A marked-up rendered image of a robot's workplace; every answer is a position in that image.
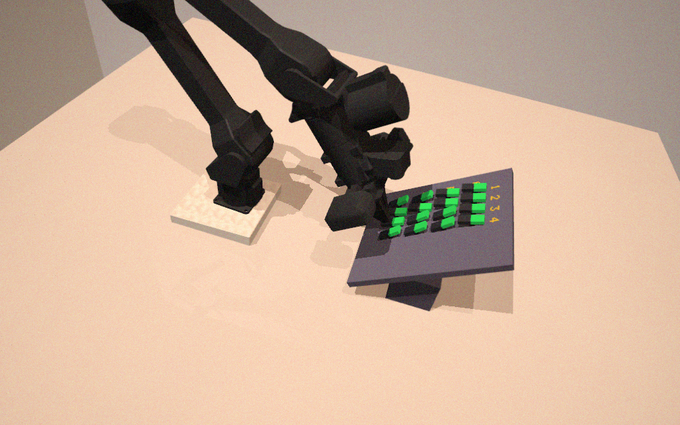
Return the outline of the grey switch panel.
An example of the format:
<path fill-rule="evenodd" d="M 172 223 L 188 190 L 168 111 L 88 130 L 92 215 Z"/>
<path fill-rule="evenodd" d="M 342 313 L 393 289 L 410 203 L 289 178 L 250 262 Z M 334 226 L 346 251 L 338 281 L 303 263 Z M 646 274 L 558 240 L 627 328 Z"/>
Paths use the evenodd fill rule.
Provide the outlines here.
<path fill-rule="evenodd" d="M 430 311 L 442 278 L 514 271 L 513 169 L 386 194 L 390 221 L 366 225 L 347 284 Z"/>

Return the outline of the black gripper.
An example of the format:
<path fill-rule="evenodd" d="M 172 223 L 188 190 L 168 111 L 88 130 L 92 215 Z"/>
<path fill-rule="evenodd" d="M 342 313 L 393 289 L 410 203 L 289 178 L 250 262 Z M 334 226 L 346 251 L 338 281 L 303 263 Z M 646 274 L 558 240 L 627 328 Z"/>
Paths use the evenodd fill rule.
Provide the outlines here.
<path fill-rule="evenodd" d="M 373 176 L 371 172 L 367 172 L 369 180 L 360 182 L 356 171 L 357 154 L 360 157 L 367 149 L 367 137 L 368 131 L 359 130 L 338 147 L 322 148 L 320 159 L 323 164 L 331 163 L 333 166 L 337 173 L 337 187 L 347 186 L 344 195 L 333 198 L 324 219 L 333 232 L 368 225 L 373 217 L 382 223 L 390 221 L 385 192 L 388 178 Z"/>

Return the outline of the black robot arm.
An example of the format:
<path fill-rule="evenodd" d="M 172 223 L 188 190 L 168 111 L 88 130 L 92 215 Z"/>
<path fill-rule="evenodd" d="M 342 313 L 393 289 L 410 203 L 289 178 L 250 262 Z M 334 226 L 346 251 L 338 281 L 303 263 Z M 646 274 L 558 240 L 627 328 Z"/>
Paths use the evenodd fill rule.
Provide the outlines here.
<path fill-rule="evenodd" d="M 213 202 L 250 213 L 265 193 L 258 166 L 273 149 L 271 127 L 258 110 L 238 107 L 177 17 L 174 0 L 102 1 L 147 37 L 208 123 L 218 155 L 206 168 L 217 181 Z M 388 65 L 358 76 L 319 42 L 276 23 L 250 0 L 186 1 L 257 60 L 265 78 L 292 102 L 288 121 L 304 119 L 321 148 L 409 117 L 405 84 Z M 403 127 L 393 127 L 386 140 L 373 140 L 368 132 L 366 141 L 367 149 L 356 158 L 360 182 L 369 180 L 367 172 L 393 180 L 405 175 L 414 145 Z"/>

